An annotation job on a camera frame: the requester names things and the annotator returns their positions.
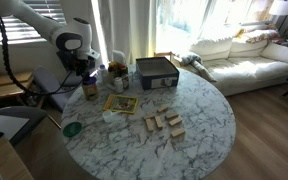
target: small book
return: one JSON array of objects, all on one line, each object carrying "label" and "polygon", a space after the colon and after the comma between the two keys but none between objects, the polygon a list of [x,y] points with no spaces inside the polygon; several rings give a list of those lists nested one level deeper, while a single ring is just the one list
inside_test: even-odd
[{"label": "small book", "polygon": [[134,114],[137,102],[138,98],[136,97],[110,94],[103,110]]}]

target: bottle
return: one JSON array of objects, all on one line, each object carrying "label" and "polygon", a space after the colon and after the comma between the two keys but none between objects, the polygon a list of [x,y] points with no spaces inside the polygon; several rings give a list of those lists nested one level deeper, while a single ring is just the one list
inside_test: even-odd
[{"label": "bottle", "polygon": [[121,78],[123,81],[123,88],[128,89],[129,87],[129,78],[128,78],[128,68],[125,64],[121,65]]},{"label": "bottle", "polygon": [[112,85],[114,85],[114,71],[113,71],[113,67],[111,67],[111,66],[109,66],[108,67],[108,69],[107,69],[107,71],[108,71],[108,81],[112,84]]},{"label": "bottle", "polygon": [[83,92],[86,100],[95,100],[98,96],[97,86],[96,86],[96,77],[90,77],[90,73],[86,73],[83,77],[82,83]]},{"label": "bottle", "polygon": [[122,93],[124,91],[122,78],[115,78],[114,86],[117,93]]},{"label": "bottle", "polygon": [[98,69],[98,75],[102,81],[102,84],[105,85],[108,83],[108,72],[105,68],[105,65],[104,64],[101,64],[100,65],[100,68]]}]

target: floor lamp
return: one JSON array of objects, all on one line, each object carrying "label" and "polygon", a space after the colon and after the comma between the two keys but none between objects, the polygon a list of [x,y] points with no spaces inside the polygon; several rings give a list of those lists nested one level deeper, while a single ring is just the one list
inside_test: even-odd
[{"label": "floor lamp", "polygon": [[288,16],[288,1],[287,0],[274,0],[271,9],[269,11],[269,14],[276,15],[276,16],[285,16],[283,19],[283,22],[278,29],[281,30],[281,27],[283,26],[286,17]]}]

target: gray box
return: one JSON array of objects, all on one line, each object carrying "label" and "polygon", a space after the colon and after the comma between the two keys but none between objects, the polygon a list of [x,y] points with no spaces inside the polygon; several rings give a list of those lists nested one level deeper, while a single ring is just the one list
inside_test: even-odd
[{"label": "gray box", "polygon": [[136,72],[144,90],[177,86],[180,75],[165,57],[136,59]]}]

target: black cable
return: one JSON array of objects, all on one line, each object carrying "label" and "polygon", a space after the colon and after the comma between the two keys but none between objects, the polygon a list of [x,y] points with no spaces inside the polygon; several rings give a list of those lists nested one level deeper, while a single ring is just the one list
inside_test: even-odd
[{"label": "black cable", "polygon": [[74,89],[76,89],[77,87],[79,87],[79,85],[82,83],[82,81],[74,88],[68,90],[68,91],[64,91],[64,92],[58,92],[60,91],[64,86],[65,81],[67,80],[67,78],[69,77],[69,75],[72,73],[70,72],[65,80],[62,82],[62,84],[60,85],[60,87],[54,91],[54,92],[49,92],[49,93],[41,93],[41,92],[36,92],[36,91],[32,91],[30,89],[27,89],[25,86],[23,86],[14,76],[11,66],[10,66],[10,61],[9,61],[9,53],[8,53],[8,38],[6,35],[6,29],[5,29],[5,25],[3,22],[2,17],[0,16],[0,31],[2,34],[2,49],[3,49],[3,59],[4,59],[4,66],[5,66],[5,70],[7,72],[7,74],[9,75],[10,79],[13,81],[14,84],[16,84],[16,86],[18,86],[19,88],[21,88],[23,91],[25,91],[26,93],[29,93],[31,95],[42,95],[42,96],[47,96],[47,95],[53,95],[53,94],[62,94],[62,93],[66,93],[66,92],[70,92]]}]

